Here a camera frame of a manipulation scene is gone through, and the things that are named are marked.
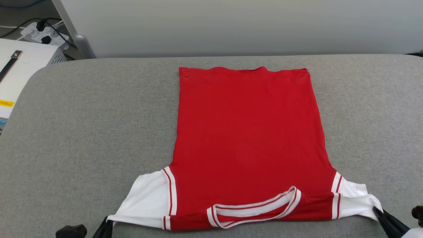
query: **white stripe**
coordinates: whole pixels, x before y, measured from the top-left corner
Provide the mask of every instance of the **white stripe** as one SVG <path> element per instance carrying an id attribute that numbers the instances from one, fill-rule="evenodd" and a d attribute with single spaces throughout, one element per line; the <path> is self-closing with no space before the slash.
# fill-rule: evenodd
<path id="1" fill-rule="evenodd" d="M 177 195 L 176 195 L 176 183 L 175 183 L 175 177 L 173 176 L 172 171 L 170 170 L 169 166 L 164 168 L 164 170 L 168 173 L 170 177 L 170 189 L 172 190 L 172 210 L 170 211 L 170 215 L 174 216 L 176 215 L 176 208 L 178 205 Z"/>
<path id="2" fill-rule="evenodd" d="M 272 218 L 267 218 L 267 219 L 254 219 L 254 220 L 244 220 L 244 221 L 239 221 L 239 222 L 235 222 L 229 226 L 223 227 L 225 229 L 242 224 L 242 223 L 247 223 L 247 222 L 256 222 L 256 221 L 268 221 L 268 220 L 272 220 L 272 219 L 279 219 L 282 218 L 284 216 L 287 216 L 289 213 L 291 213 L 295 207 L 298 205 L 300 199 L 301 199 L 301 191 L 296 189 L 296 198 L 294 200 L 294 197 L 292 197 L 291 202 L 288 204 L 288 206 L 286 207 L 285 211 L 283 211 L 281 214 L 279 214 L 278 216 L 272 217 Z"/>
<path id="3" fill-rule="evenodd" d="M 214 205 L 214 206 L 212 207 L 212 209 L 213 209 L 213 216 L 214 216 L 214 219 L 216 220 L 217 225 L 218 225 L 219 227 L 221 227 L 221 228 L 224 228 L 224 227 L 222 226 L 222 224 L 220 223 L 219 219 L 217 219 L 216 205 Z"/>
<path id="4" fill-rule="evenodd" d="M 222 216 L 235 216 L 235 217 L 250 217 L 250 216 L 257 216 L 268 211 L 272 211 L 282 207 L 283 205 L 287 204 L 290 201 L 289 194 L 282 195 L 279 194 L 277 200 L 273 201 L 272 203 L 262 205 L 256 208 L 244 208 L 244 209 L 237 209 L 237 210 L 228 210 L 223 208 L 216 208 L 216 211 L 219 215 Z"/>
<path id="5" fill-rule="evenodd" d="M 170 229 L 170 216 L 165 217 L 165 222 L 166 222 L 166 229 L 171 230 Z"/>
<path id="6" fill-rule="evenodd" d="M 169 215 L 169 211 L 170 211 L 170 201 L 171 201 L 171 199 L 172 199 L 172 198 L 170 197 L 170 187 L 169 187 L 170 180 L 169 180 L 168 175 L 165 173 L 165 170 L 164 170 L 164 169 L 162 169 L 162 170 L 160 170 L 160 171 L 162 172 L 163 176 L 166 178 L 166 182 L 168 183 L 168 187 L 167 187 L 166 191 L 167 191 L 167 193 L 168 193 L 168 198 L 169 198 L 169 200 L 168 200 L 168 206 L 166 207 L 166 211 L 167 211 L 167 214 L 166 214 L 166 215 Z"/>
<path id="7" fill-rule="evenodd" d="M 209 222 L 210 222 L 210 224 L 211 224 L 213 227 L 219 227 L 219 226 L 215 223 L 215 221 L 213 220 L 212 208 L 208 208 L 208 209 L 207 209 L 207 218 L 209 219 Z"/>
<path id="8" fill-rule="evenodd" d="M 336 189 L 338 188 L 339 180 L 341 179 L 341 175 L 336 172 L 335 177 L 333 178 L 332 188 L 331 192 L 333 193 L 333 200 L 332 200 L 332 220 L 336 219 L 338 216 L 338 200 L 340 194 L 336 192 Z"/>
<path id="9" fill-rule="evenodd" d="M 236 206 L 219 205 L 219 204 L 213 205 L 211 208 L 207 209 L 207 216 L 208 216 L 209 222 L 212 226 L 222 227 L 222 228 L 226 229 L 226 228 L 230 228 L 230 227 L 242 224 L 242 223 L 254 222 L 254 221 L 267 221 L 267 220 L 279 219 L 279 218 L 285 217 L 295 209 L 295 207 L 298 205 L 300 199 L 301 199 L 301 191 L 298 190 L 296 187 L 292 186 L 285 193 L 279 194 L 276 197 L 269 199 L 265 202 L 248 204 L 248 205 L 236 205 Z M 263 205 L 263 204 L 266 204 L 270 201 L 271 201 L 270 204 L 260 206 L 258 208 L 249 208 L 249 207 L 252 207 L 252 206 Z M 234 222 L 230 225 L 227 225 L 227 224 L 231 223 L 230 221 L 224 222 L 223 223 L 224 225 L 222 225 L 219 222 L 219 220 L 217 219 L 217 214 L 222 215 L 222 216 L 237 216 L 237 217 L 256 216 L 256 215 L 260 215 L 260 214 L 275 210 L 277 208 L 280 208 L 287 203 L 288 203 L 288 205 L 286 206 L 285 210 L 282 213 L 278 214 L 275 217 L 271 217 L 271 218 L 267 218 L 267 219 L 243 220 L 243 221 Z M 232 210 L 232 209 L 225 209 L 225 208 L 245 208 L 245 209 Z M 215 218 L 216 222 L 213 220 L 212 209 L 214 209 L 214 218 Z"/>
<path id="10" fill-rule="evenodd" d="M 250 207 L 260 206 L 260 205 L 266 204 L 268 202 L 273 202 L 273 201 L 279 199 L 283 195 L 284 194 L 278 194 L 275 197 L 273 197 L 269 200 L 266 200 L 264 202 L 251 203 L 251 204 L 245 204 L 245 205 L 220 205 L 220 204 L 216 204 L 216 205 L 219 206 L 220 208 L 250 208 Z"/>
<path id="11" fill-rule="evenodd" d="M 336 172 L 335 178 L 333 178 L 332 189 L 330 189 L 331 192 L 336 193 L 336 188 L 338 187 L 338 182 L 340 178 L 341 178 L 341 175 L 338 172 Z"/>
<path id="12" fill-rule="evenodd" d="M 288 206 L 286 207 L 287 209 L 284 212 L 282 212 L 278 217 L 276 217 L 276 219 L 285 217 L 288 214 L 290 214 L 295 209 L 295 207 L 297 207 L 300 199 L 301 199 L 301 191 L 297 189 L 297 196 L 295 197 L 295 200 L 291 200 Z"/>

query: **power strip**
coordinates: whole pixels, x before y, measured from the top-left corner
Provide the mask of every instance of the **power strip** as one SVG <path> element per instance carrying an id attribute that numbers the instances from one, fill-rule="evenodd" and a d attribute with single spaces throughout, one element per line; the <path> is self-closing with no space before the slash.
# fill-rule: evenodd
<path id="1" fill-rule="evenodd" d="M 21 31 L 21 35 L 24 36 L 24 39 L 29 42 L 41 44 L 46 44 L 43 43 L 42 39 L 46 36 L 49 36 L 51 38 L 50 43 L 48 43 L 49 45 L 58 46 L 62 51 L 69 49 L 69 44 L 64 41 L 55 30 L 53 30 L 51 27 L 45 27 L 43 31 L 38 31 L 36 22 L 31 23 L 29 26 L 23 29 Z M 61 35 L 67 41 L 69 40 L 69 36 L 64 34 Z"/>

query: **white sleeve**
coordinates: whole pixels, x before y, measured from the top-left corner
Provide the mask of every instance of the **white sleeve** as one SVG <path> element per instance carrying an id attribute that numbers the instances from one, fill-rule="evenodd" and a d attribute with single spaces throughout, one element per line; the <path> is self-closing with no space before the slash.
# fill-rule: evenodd
<path id="1" fill-rule="evenodd" d="M 367 193 L 365 184 L 349 182 L 337 173 L 332 192 L 334 193 L 333 219 L 361 215 L 377 221 L 372 209 L 377 207 L 382 210 L 382 206 L 375 196 Z"/>
<path id="2" fill-rule="evenodd" d="M 115 215 L 107 220 L 164 229 L 169 214 L 169 185 L 161 171 L 139 176 Z"/>

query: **gray fabric surface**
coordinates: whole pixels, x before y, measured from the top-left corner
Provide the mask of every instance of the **gray fabric surface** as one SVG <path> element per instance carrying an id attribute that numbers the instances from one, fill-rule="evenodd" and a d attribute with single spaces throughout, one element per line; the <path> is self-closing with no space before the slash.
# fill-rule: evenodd
<path id="1" fill-rule="evenodd" d="M 178 67 L 307 68 L 333 166 L 367 184 L 410 227 L 423 205 L 423 58 L 316 55 L 96 59 L 41 69 L 0 137 L 0 237 L 54 237 L 84 224 L 91 237 L 138 175 L 172 160 Z M 385 237 L 364 217 L 264 222 L 228 230 L 169 232 L 119 223 L 116 238 Z"/>

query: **white wall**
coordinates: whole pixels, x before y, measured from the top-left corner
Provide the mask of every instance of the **white wall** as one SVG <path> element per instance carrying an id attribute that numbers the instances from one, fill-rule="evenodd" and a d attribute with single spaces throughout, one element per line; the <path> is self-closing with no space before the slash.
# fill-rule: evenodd
<path id="1" fill-rule="evenodd" d="M 423 0 L 60 1 L 98 58 L 423 50 Z"/>

